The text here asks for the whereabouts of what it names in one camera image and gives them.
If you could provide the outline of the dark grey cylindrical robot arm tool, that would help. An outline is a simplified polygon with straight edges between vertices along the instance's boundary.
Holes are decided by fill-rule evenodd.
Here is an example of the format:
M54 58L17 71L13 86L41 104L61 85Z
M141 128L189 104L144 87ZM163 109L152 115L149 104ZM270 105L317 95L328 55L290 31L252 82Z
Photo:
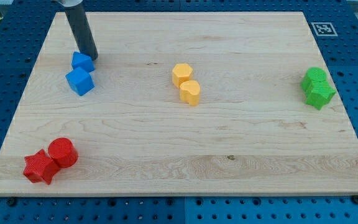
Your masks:
M83 1L65 1L62 5L65 8L65 14L78 49L82 54L90 56L92 60L96 60L98 58L98 51L91 33Z

